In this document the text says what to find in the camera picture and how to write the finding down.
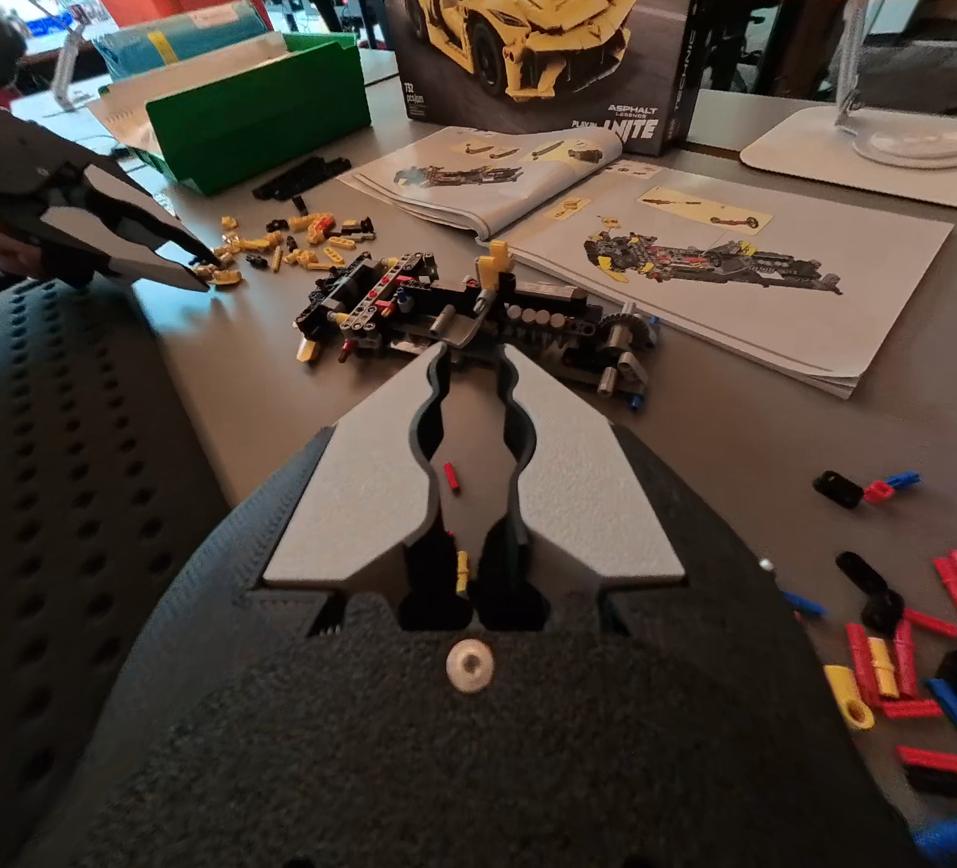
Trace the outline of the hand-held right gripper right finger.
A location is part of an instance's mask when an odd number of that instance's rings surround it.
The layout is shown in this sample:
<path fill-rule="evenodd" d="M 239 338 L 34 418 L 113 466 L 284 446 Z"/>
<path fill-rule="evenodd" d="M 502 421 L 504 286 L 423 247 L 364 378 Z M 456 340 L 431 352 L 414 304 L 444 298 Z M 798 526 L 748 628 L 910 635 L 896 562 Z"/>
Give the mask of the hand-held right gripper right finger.
<path fill-rule="evenodd" d="M 479 622 L 538 632 L 571 595 L 681 584 L 685 567 L 613 423 L 511 345 L 498 350 L 496 391 L 515 466 L 477 565 Z"/>

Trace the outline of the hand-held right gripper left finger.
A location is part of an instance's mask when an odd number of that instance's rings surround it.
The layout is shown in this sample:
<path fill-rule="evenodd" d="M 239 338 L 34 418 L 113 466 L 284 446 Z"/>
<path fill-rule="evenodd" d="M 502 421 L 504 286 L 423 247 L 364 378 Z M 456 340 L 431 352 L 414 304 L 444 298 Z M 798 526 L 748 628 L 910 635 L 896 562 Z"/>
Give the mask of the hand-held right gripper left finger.
<path fill-rule="evenodd" d="M 441 514 L 432 457 L 443 440 L 450 355 L 437 343 L 356 404 L 321 455 L 263 582 L 349 598 L 375 592 L 408 631 L 459 631 L 473 605 Z"/>

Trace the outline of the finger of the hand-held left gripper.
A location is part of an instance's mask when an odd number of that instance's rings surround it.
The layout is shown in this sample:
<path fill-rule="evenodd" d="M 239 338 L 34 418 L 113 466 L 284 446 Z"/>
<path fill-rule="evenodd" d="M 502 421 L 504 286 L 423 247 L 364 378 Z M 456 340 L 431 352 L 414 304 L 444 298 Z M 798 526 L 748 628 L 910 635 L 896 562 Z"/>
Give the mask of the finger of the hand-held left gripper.
<path fill-rule="evenodd" d="M 177 264 L 158 255 L 145 243 L 126 240 L 110 230 L 102 219 L 75 207 L 52 207 L 40 218 L 47 229 L 65 234 L 75 248 L 86 248 L 106 259 L 107 269 L 122 280 L 133 283 L 148 280 L 165 286 L 206 291 L 206 281 L 184 264 Z"/>
<path fill-rule="evenodd" d="M 157 239 L 173 242 L 195 261 L 219 266 L 220 259 L 180 219 L 138 185 L 120 179 L 94 164 L 82 169 L 83 208 L 97 216 L 113 233 L 122 221 L 131 221 Z"/>

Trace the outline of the pile of yellow lego pieces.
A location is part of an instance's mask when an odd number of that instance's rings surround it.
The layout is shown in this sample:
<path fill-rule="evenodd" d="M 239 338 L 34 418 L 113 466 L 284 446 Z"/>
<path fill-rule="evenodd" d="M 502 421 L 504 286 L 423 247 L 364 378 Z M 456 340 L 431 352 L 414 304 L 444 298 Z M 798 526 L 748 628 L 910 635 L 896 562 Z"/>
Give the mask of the pile of yellow lego pieces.
<path fill-rule="evenodd" d="M 211 263 L 197 258 L 190 269 L 215 288 L 232 288 L 243 281 L 243 267 L 278 274 L 286 265 L 331 275 L 345 266 L 345 255 L 361 243 L 377 239 L 369 217 L 338 221 L 328 212 L 313 212 L 267 222 L 257 237 L 245 237 L 233 216 L 222 216 L 221 244 Z"/>

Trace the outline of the lego car chassis model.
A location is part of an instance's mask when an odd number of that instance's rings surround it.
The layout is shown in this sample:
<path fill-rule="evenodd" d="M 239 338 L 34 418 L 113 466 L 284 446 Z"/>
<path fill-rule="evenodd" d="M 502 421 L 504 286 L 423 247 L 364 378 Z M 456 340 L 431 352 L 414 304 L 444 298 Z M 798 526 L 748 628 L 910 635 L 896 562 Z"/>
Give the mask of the lego car chassis model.
<path fill-rule="evenodd" d="M 297 360 L 306 365 L 328 346 L 346 362 L 417 356 L 437 345 L 454 363 L 490 365 L 509 345 L 556 378 L 620 397 L 633 411 L 645 402 L 649 376 L 640 355 L 656 345 L 656 322 L 631 303 L 605 312 L 583 288 L 520 281 L 504 243 L 493 244 L 459 283 L 442 281 L 428 252 L 375 259 L 364 251 L 347 264 L 308 268 L 326 277 L 295 320 Z"/>

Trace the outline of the black lego beams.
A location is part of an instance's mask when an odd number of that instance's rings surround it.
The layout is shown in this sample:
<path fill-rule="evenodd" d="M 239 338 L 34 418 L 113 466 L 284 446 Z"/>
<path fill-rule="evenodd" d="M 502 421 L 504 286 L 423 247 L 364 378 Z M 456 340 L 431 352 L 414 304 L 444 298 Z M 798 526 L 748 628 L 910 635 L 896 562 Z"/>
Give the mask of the black lego beams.
<path fill-rule="evenodd" d="M 337 178 L 352 168 L 345 157 L 326 159 L 309 156 L 299 164 L 282 171 L 253 189 L 253 197 L 260 201 L 286 202 L 318 185 Z"/>

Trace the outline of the open lego instruction booklet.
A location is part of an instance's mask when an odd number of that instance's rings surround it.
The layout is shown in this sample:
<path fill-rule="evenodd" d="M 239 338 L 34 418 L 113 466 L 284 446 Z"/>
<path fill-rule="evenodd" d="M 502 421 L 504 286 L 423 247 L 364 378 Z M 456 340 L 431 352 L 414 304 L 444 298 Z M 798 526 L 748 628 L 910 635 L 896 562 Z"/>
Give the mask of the open lego instruction booklet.
<path fill-rule="evenodd" d="M 340 176 L 507 259 L 849 397 L 953 227 L 624 155 L 597 127 L 445 128 Z"/>

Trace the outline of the lego set box yellow car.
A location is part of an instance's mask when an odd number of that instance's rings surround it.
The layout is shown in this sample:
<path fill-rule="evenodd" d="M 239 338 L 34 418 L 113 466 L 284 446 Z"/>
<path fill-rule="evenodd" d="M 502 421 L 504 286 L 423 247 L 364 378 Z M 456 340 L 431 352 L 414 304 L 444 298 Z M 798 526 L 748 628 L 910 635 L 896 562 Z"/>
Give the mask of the lego set box yellow car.
<path fill-rule="evenodd" d="M 687 133 L 714 0 L 385 0 L 410 119 L 601 126 L 656 156 Z"/>

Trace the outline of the person's left hand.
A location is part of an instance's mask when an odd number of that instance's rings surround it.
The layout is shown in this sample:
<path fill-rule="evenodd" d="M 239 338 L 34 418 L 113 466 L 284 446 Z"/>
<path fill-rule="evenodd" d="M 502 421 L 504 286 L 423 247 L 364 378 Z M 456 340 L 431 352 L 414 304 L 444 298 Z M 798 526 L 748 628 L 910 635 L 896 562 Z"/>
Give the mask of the person's left hand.
<path fill-rule="evenodd" d="M 47 272 L 43 264 L 42 249 L 2 232 L 1 274 L 20 279 L 45 279 Z"/>

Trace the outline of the green cardboard box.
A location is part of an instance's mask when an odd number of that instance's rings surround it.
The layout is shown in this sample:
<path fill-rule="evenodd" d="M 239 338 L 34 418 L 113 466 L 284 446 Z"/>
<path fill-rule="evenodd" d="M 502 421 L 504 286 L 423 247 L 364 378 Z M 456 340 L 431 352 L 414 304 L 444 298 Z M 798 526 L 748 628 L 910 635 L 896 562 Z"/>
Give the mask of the green cardboard box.
<path fill-rule="evenodd" d="M 371 123 L 348 34 L 252 37 L 113 82 L 86 107 L 143 163 L 206 196 Z"/>

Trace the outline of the light blue plastic box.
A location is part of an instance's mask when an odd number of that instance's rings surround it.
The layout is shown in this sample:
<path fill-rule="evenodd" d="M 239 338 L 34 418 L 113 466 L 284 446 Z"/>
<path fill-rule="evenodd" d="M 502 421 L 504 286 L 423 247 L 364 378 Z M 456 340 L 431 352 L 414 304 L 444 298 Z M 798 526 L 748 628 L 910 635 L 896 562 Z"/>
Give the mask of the light blue plastic box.
<path fill-rule="evenodd" d="M 234 0 L 119 29 L 95 38 L 93 45 L 116 82 L 270 30 L 250 1 Z"/>

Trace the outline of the black perforated chair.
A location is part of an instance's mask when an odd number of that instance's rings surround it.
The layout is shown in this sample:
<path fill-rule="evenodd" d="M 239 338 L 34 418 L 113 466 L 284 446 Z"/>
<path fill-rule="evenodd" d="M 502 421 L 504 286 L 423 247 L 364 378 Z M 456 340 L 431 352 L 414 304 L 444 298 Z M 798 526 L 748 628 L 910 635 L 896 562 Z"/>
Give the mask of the black perforated chair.
<path fill-rule="evenodd" d="M 129 650 L 229 506 L 136 298 L 1 300 L 1 855 L 69 784 Z"/>

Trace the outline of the pile of red blue pins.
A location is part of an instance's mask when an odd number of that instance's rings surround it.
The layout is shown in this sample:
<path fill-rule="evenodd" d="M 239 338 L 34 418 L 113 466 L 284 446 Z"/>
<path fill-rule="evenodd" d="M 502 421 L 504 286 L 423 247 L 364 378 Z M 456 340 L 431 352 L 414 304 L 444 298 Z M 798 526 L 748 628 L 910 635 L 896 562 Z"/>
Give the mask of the pile of red blue pins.
<path fill-rule="evenodd" d="M 826 470 L 814 478 L 811 487 L 839 507 L 855 511 L 862 504 L 889 503 L 922 481 L 919 472 L 907 470 L 861 486 L 836 471 Z M 859 621 L 845 623 L 844 627 L 851 665 L 824 666 L 825 678 L 845 723 L 851 731 L 868 731 L 874 728 L 880 714 L 897 721 L 947 720 L 955 732 L 955 621 L 908 606 L 903 596 L 854 551 L 838 553 L 835 564 L 864 600 Z M 955 608 L 955 549 L 934 557 L 932 565 Z M 810 599 L 779 591 L 799 622 L 804 618 L 827 617 L 827 611 Z M 918 671 L 915 630 L 953 643 L 929 677 L 922 678 Z M 898 744 L 893 754 L 912 790 L 955 802 L 955 751 Z M 915 830 L 913 838 L 932 866 L 955 866 L 955 814 Z"/>

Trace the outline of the white monitor stand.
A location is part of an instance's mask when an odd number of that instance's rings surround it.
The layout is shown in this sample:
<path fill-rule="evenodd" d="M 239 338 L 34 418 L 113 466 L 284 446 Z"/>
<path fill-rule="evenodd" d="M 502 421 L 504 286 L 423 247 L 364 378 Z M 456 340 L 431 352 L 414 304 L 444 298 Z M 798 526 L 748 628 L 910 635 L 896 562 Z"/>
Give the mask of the white monitor stand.
<path fill-rule="evenodd" d="M 761 171 L 955 208 L 955 118 L 869 108 L 859 98 L 868 3 L 846 4 L 834 103 L 797 111 L 745 147 L 740 160 Z"/>

